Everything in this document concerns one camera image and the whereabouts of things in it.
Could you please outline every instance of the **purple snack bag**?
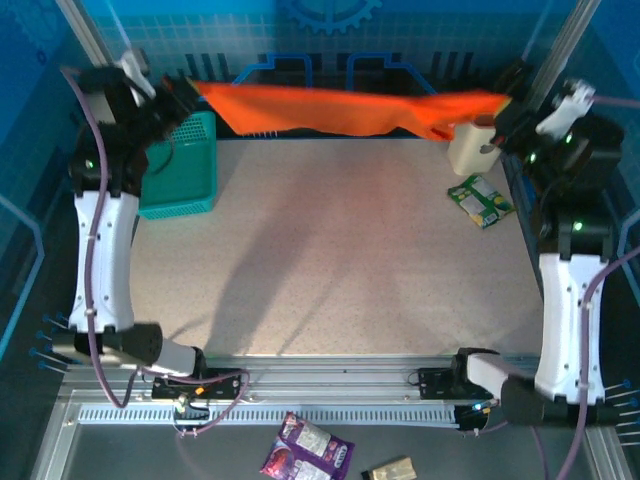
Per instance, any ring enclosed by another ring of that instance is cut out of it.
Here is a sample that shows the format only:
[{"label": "purple snack bag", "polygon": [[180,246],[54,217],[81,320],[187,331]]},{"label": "purple snack bag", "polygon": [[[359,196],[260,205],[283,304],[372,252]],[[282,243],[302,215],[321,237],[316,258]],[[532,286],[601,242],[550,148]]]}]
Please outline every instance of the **purple snack bag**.
[{"label": "purple snack bag", "polygon": [[344,480],[353,448],[290,412],[260,471],[276,480]]}]

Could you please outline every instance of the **plastic basket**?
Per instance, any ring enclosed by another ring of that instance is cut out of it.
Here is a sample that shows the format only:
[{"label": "plastic basket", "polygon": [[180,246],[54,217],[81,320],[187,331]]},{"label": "plastic basket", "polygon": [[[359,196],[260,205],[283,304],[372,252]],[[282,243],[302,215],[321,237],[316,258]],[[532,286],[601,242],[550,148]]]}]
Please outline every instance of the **plastic basket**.
[{"label": "plastic basket", "polygon": [[169,142],[147,150],[149,169],[142,180],[139,213],[149,220],[205,213],[217,190],[215,117],[191,115],[172,134],[175,150],[166,168],[154,174],[171,152]]}]

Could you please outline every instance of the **small packet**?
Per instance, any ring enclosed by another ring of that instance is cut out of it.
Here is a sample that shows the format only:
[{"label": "small packet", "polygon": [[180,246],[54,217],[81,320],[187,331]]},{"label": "small packet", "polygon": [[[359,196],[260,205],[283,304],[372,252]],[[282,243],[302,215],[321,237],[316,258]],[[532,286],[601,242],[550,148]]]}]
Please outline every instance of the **small packet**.
[{"label": "small packet", "polygon": [[483,229],[499,222],[515,210],[513,205],[480,175],[471,175],[457,187],[447,190],[447,193],[469,214],[476,225]]},{"label": "small packet", "polygon": [[416,480],[417,478],[418,475],[409,457],[362,472],[362,480]]},{"label": "small packet", "polygon": [[260,472],[276,480],[344,480],[354,446],[288,413]]}]

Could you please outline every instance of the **robotic arm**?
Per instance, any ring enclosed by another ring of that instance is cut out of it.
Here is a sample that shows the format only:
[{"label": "robotic arm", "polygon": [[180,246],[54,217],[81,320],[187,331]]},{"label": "robotic arm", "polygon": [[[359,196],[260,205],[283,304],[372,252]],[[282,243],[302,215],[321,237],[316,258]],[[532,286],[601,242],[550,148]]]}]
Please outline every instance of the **robotic arm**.
[{"label": "robotic arm", "polygon": [[[542,352],[533,379],[496,352],[465,350],[458,363],[466,368],[466,381],[501,401],[510,423],[576,425],[583,390],[588,424],[617,422],[616,409],[605,403],[600,372],[601,286],[589,301],[588,332],[581,319],[587,286],[613,256],[613,226],[600,193],[621,158],[623,140],[617,125],[588,113],[593,94],[586,83],[569,81],[556,110],[542,121],[516,104],[496,119],[494,142],[520,159],[540,198],[532,225],[544,291]],[[589,351],[586,385],[581,380],[584,345]]]},{"label": "robotic arm", "polygon": [[[97,346],[104,361],[199,378],[204,365],[199,349],[163,338],[158,324],[134,323],[129,268],[142,179],[148,167],[145,150],[166,139],[193,112],[199,99],[186,78],[165,76],[153,87],[144,77],[144,69],[144,58],[136,51],[128,51],[115,66],[81,72],[78,79],[83,93],[104,95],[115,119],[115,123],[99,124],[109,181],[91,265]],[[90,129],[81,132],[69,171],[78,214],[78,276],[69,317],[73,333],[56,335],[54,348],[87,361],[89,325],[83,272],[101,178],[99,154]]]}]

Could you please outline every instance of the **table surface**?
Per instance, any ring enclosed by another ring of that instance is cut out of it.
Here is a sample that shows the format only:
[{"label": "table surface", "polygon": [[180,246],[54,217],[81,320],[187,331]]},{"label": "table surface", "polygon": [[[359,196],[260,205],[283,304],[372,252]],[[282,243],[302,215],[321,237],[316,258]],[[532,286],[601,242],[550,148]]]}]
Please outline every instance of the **table surface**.
[{"label": "table surface", "polygon": [[[141,219],[136,321],[208,354],[539,353],[518,218],[481,230],[446,194],[446,144],[218,142],[211,213]],[[504,195],[501,165],[485,175]]]}]

